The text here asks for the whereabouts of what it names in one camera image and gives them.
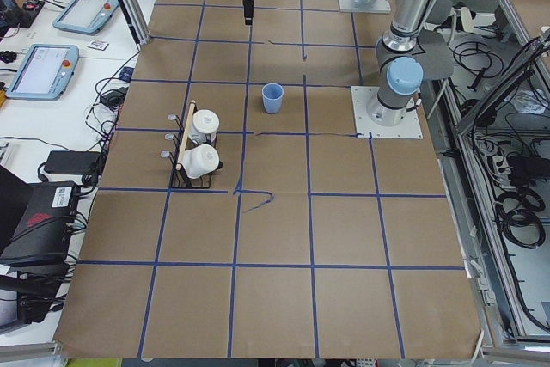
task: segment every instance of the red logo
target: red logo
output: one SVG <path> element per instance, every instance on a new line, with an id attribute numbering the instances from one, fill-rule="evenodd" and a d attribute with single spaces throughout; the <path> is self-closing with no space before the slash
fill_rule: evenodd
<path id="1" fill-rule="evenodd" d="M 48 215 L 48 214 L 42 214 L 42 213 L 36 213 L 34 214 L 32 217 L 29 218 L 29 220 L 27 221 L 27 226 L 28 227 L 33 227 L 34 225 L 37 225 L 47 219 L 50 219 L 52 218 L 51 215 Z"/>

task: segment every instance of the blue cup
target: blue cup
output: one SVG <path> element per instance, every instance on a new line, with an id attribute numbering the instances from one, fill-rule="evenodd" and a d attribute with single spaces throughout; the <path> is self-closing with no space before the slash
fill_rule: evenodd
<path id="1" fill-rule="evenodd" d="M 267 113 L 277 113 L 283 105 L 284 89 L 278 83 L 268 83 L 261 90 L 264 109 Z"/>

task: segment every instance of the black laptop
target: black laptop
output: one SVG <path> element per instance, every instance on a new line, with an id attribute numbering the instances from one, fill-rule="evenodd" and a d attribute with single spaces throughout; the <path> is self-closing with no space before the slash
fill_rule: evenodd
<path id="1" fill-rule="evenodd" d="M 72 181 L 27 184 L 0 166 L 0 263 L 38 266 L 63 262 L 67 223 L 76 215 Z"/>

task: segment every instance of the white mounting plate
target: white mounting plate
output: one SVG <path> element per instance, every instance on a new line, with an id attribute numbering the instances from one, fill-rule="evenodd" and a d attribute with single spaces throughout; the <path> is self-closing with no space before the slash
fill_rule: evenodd
<path id="1" fill-rule="evenodd" d="M 353 114 L 355 116 L 355 129 L 360 138 L 397 138 L 397 139 L 422 139 L 419 116 L 416 111 L 407 112 L 403 121 L 396 126 L 382 126 L 377 124 L 367 114 L 367 103 L 371 96 L 378 93 L 379 87 L 352 86 L 351 98 L 353 101 Z M 408 107 L 414 106 L 411 99 Z"/>
<path id="2" fill-rule="evenodd" d="M 369 3 L 355 4 L 352 0 L 339 0 L 341 12 L 375 13 L 389 15 L 392 11 L 389 0 L 373 0 Z"/>

